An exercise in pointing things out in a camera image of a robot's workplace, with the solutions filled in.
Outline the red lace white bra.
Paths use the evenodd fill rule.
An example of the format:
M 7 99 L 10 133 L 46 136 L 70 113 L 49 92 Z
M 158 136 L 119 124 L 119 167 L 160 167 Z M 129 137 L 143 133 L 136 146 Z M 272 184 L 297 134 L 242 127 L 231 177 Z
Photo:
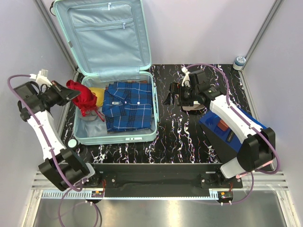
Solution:
M 80 118 L 86 121 L 93 121 L 99 117 L 101 121 L 105 121 L 103 113 L 99 110 L 100 107 L 96 106 L 97 97 L 92 94 L 89 87 L 73 80 L 68 80 L 66 86 L 80 91 L 80 95 L 72 100 L 80 110 Z

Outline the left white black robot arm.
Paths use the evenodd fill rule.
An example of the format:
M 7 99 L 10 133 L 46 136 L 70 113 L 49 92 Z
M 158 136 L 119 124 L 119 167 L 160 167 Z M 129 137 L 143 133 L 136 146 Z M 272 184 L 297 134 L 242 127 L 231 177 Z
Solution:
M 43 152 L 40 172 L 60 191 L 75 186 L 84 179 L 91 187 L 102 183 L 102 175 L 85 163 L 73 148 L 62 142 L 50 113 L 54 105 L 64 106 L 80 92 L 66 88 L 56 81 L 41 91 L 36 82 L 29 81 L 13 89 L 17 95 L 20 117 L 35 131 Z

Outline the mint green suitcase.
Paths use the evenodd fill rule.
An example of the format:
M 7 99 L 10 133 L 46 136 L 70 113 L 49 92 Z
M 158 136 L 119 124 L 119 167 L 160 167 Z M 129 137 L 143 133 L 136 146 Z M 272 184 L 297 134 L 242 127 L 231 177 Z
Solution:
M 151 51 L 142 2 L 139 0 L 56 0 L 56 19 L 83 74 L 83 85 L 105 88 L 115 82 L 152 86 L 151 125 L 138 131 L 108 132 L 97 118 L 75 111 L 73 135 L 84 145 L 148 142 L 159 122 L 157 89 L 149 72 Z

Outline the red brown travel adapter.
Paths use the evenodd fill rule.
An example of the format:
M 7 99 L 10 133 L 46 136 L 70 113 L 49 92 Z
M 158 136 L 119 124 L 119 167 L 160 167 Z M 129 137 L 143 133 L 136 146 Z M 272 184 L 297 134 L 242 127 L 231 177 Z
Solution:
M 229 129 L 229 126 L 222 119 L 218 122 L 217 127 L 222 131 L 227 131 Z

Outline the black purple small device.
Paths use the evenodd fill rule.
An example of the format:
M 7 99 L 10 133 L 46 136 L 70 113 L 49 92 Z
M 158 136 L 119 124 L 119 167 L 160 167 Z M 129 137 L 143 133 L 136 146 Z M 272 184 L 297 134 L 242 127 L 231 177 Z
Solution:
M 226 138 L 226 141 L 228 143 L 232 142 L 234 136 L 235 136 L 235 133 L 233 131 L 230 131 L 227 138 Z

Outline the yellow bra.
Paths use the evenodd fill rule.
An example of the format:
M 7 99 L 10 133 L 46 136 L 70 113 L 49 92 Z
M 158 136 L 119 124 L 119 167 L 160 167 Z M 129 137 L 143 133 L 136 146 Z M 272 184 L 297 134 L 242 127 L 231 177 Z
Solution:
M 104 102 L 104 88 L 98 88 L 98 87 L 89 87 L 92 94 L 94 94 L 97 97 L 96 106 L 101 107 Z

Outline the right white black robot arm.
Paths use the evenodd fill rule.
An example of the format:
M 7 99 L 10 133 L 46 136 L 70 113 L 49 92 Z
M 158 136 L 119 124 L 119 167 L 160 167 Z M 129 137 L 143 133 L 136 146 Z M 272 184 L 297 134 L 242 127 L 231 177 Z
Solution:
M 208 109 L 200 119 L 205 132 L 211 133 L 221 142 L 221 149 L 231 148 L 236 156 L 224 162 L 220 173 L 215 175 L 219 187 L 226 187 L 232 178 L 248 172 L 260 171 L 278 159 L 275 150 L 274 131 L 265 127 L 240 110 L 218 86 L 209 83 L 171 83 L 166 105 L 174 104 L 183 109 L 204 106 Z

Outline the blue white jar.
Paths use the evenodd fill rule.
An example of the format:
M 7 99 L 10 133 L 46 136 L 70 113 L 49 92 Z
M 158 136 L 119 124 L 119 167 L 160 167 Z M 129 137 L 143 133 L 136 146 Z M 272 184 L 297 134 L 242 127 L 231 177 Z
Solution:
M 246 63 L 246 58 L 243 56 L 238 56 L 236 57 L 234 63 L 233 63 L 233 68 L 235 70 L 242 70 L 242 68 L 244 67 Z

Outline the blue plaid shirt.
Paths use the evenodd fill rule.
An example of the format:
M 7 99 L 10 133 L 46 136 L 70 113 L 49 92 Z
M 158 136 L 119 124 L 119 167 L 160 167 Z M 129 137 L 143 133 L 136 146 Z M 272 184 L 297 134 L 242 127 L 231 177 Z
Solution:
M 102 113 L 107 132 L 145 130 L 152 123 L 152 85 L 116 81 L 104 92 Z

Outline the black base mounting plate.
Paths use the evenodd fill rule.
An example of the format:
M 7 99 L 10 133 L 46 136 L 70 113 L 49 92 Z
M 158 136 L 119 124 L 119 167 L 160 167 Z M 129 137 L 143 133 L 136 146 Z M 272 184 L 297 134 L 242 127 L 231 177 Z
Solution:
M 94 164 L 86 188 L 105 186 L 105 198 L 201 198 L 210 189 L 241 189 L 241 180 L 224 180 L 221 164 Z

